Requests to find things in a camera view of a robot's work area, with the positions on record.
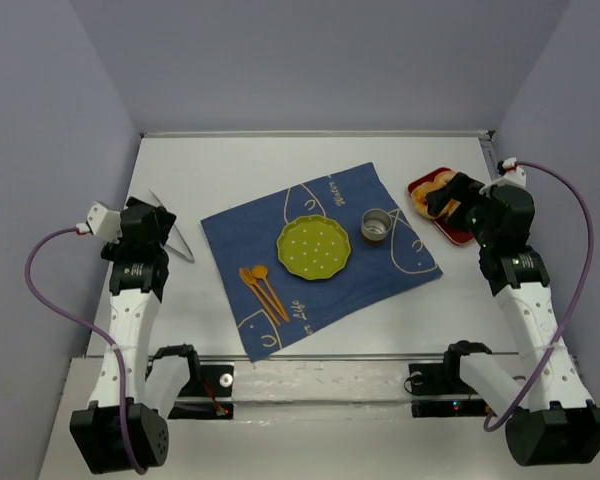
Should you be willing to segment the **metal serving tongs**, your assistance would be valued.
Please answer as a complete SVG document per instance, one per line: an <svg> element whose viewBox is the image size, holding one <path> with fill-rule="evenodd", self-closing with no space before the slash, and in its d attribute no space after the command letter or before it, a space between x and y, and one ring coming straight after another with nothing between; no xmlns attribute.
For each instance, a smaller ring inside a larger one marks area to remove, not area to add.
<svg viewBox="0 0 600 480"><path fill-rule="evenodd" d="M186 238L180 231L177 223L175 223L172 227L172 233L170 234L169 240L166 243L166 248L184 261L190 264L195 263L194 254Z"/></svg>

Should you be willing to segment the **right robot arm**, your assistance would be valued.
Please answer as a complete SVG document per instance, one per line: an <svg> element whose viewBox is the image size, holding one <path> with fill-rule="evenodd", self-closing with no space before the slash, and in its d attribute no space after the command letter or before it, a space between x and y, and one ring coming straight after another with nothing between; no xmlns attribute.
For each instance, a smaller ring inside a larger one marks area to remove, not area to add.
<svg viewBox="0 0 600 480"><path fill-rule="evenodd" d="M600 406L580 380L562 339L550 278L529 245L535 216L523 170L510 168L483 184L463 173L426 195L427 213L450 216L453 227L479 245L480 270L504 314L523 368L515 380L480 343L459 341L444 355L454 383L488 405L483 428L505 430L509 452L521 466L588 464L600 452Z"/></svg>

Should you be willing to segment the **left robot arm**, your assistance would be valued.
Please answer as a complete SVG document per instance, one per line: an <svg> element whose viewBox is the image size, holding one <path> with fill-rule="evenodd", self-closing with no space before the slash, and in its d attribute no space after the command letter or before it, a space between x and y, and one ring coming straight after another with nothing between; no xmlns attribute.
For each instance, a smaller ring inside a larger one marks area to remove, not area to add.
<svg viewBox="0 0 600 480"><path fill-rule="evenodd" d="M109 276L109 327L99 376L69 429L95 475L133 470L143 474L165 463L167 418L182 388L199 379L189 344L149 353L153 324L169 275L166 244L176 217L162 206L131 197L122 211L94 203L86 226L104 240Z"/></svg>

